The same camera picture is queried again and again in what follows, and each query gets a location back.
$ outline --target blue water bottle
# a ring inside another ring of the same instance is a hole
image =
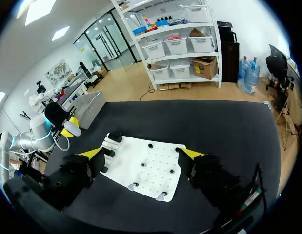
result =
[[[248,94],[254,94],[257,89],[260,68],[258,70],[256,66],[256,63],[252,62],[252,66],[246,71],[243,91]]]
[[[244,59],[240,60],[239,63],[239,75],[238,75],[238,87],[243,90],[246,70],[250,67],[247,57],[244,55]]]

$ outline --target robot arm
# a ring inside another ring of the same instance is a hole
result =
[[[18,149],[50,151],[54,145],[51,133],[52,125],[44,114],[39,114],[30,120],[32,132],[22,132],[12,136],[3,132],[0,140],[0,185],[9,179],[9,151]]]
[[[50,89],[48,90],[47,92],[45,93],[39,93],[38,95],[31,95],[29,96],[29,89],[27,89],[25,91],[25,96],[28,96],[28,103],[29,105],[35,109],[35,107],[37,107],[37,105],[39,105],[40,101],[44,100],[46,97],[50,97],[50,96],[53,96],[55,94],[58,94],[61,90],[59,88],[55,88],[55,89]]]

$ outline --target wooden floor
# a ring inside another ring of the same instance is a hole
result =
[[[138,101],[140,97],[148,91],[148,87],[150,85],[149,77],[141,62],[126,68],[126,70],[127,71],[125,71],[124,68],[119,68],[117,70],[110,71],[104,80],[102,80],[95,88],[89,88],[88,92],[102,90],[107,102]],[[142,98],[142,101],[187,99],[238,100],[251,102],[271,101],[273,103],[275,96],[275,90],[269,89],[266,91],[264,80],[260,79],[258,90],[254,95],[249,95],[240,91],[235,83],[222,83],[222,88],[219,89],[218,83],[207,82],[195,83],[190,89],[165,90],[147,93]],[[278,124],[284,125],[284,123],[285,120],[281,118]],[[278,130],[282,156],[282,169],[279,184],[280,193],[292,171],[296,159],[298,144],[297,139],[294,136],[290,136],[287,144],[288,146],[285,151],[283,147],[283,139],[285,138],[284,130],[280,127]]]

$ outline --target white shelving unit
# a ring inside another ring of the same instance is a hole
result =
[[[219,36],[219,30],[217,26],[216,19],[214,17],[212,8],[210,6],[210,3],[208,0],[197,0],[200,5],[206,5],[208,9],[208,14],[210,15],[211,21],[210,22],[196,22],[196,23],[187,23],[187,24],[179,24],[175,26],[169,26],[169,27],[160,27],[157,30],[153,30],[144,34],[140,34],[138,36],[135,36],[132,32],[132,28],[130,28],[128,19],[129,16],[128,14],[134,14],[137,16],[138,14],[141,14],[140,12],[149,9],[150,7],[157,7],[158,5],[163,6],[165,4],[171,4],[174,2],[178,2],[178,4],[182,4],[183,1],[189,2],[189,0],[135,0],[131,1],[131,4],[129,7],[126,9],[122,10],[119,7],[119,4],[121,3],[128,3],[125,0],[111,0],[113,3],[114,7],[116,8],[117,12],[119,13],[121,20],[123,21],[124,25],[126,26],[132,41],[134,45],[137,48],[137,51],[142,59],[142,62],[145,66],[146,72],[149,75],[149,78],[152,82],[152,85],[155,90],[157,90],[158,84],[168,84],[168,83],[182,83],[182,82],[218,82],[218,87],[221,88],[221,81],[222,81],[222,56],[221,56],[221,42],[220,42],[220,36]],[[137,17],[138,21],[140,22],[141,26],[145,26],[145,22],[141,22],[139,18]],[[142,48],[139,45],[138,40],[140,41],[141,39],[148,38],[148,37],[154,37],[157,34],[160,33],[165,33],[167,32],[168,34],[171,33],[172,30],[184,30],[184,29],[191,29],[191,28],[203,28],[203,27],[211,27],[214,29],[215,32],[215,37],[216,37],[216,45],[214,45],[217,49],[217,52],[214,52],[215,49],[213,49],[213,52],[210,53],[195,53],[193,46],[188,43],[187,48],[188,48],[188,53],[187,54],[179,54],[179,55],[171,55],[168,50],[165,51],[165,56],[156,58],[156,59],[150,59],[150,58],[145,58]],[[164,60],[172,60],[172,59],[181,59],[181,58],[193,58],[193,57],[206,57],[206,56],[215,56],[217,58],[217,65],[218,65],[218,74],[216,74],[211,80],[201,78],[198,76],[195,76],[193,74],[193,68],[192,66],[190,67],[190,77],[184,78],[184,79],[175,79],[174,76],[172,75],[170,79],[168,80],[155,80],[151,71],[147,68],[147,65],[150,63],[158,62],[158,61],[164,61]]]

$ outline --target poster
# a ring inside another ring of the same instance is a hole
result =
[[[55,64],[45,76],[56,87],[58,84],[67,81],[67,78],[72,74],[71,68],[68,66],[66,61],[62,59],[60,62]]]

